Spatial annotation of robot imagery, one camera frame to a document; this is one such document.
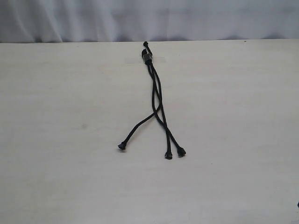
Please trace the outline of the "clear adhesive tape strip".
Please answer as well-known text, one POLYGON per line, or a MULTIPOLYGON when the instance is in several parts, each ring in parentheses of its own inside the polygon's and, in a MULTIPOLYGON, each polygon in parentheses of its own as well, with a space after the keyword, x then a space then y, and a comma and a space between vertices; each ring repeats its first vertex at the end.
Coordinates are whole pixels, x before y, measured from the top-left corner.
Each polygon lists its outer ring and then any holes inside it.
MULTIPOLYGON (((166 59, 165 57, 154 57, 152 59, 153 63, 166 63, 166 59)), ((140 57, 140 58, 125 58, 124 59, 124 63, 125 64, 144 64, 144 60, 140 57)))

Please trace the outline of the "white backdrop curtain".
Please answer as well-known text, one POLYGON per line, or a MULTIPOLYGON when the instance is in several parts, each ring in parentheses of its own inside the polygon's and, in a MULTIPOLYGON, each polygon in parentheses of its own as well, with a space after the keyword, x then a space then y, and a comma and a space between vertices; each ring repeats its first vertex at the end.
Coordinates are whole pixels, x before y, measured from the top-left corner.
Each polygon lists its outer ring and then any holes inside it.
POLYGON ((3 0, 1 42, 295 39, 296 0, 3 0))

